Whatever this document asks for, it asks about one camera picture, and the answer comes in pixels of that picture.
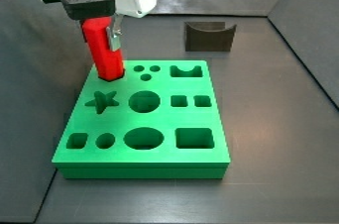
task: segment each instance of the red block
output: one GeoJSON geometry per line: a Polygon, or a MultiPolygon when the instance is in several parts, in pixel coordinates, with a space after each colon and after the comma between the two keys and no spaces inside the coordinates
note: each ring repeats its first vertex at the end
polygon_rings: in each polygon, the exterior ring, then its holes
{"type": "Polygon", "coordinates": [[[109,49],[105,33],[109,23],[109,17],[88,19],[84,21],[83,30],[99,78],[113,81],[123,77],[124,69],[120,49],[116,52],[109,49]]]}

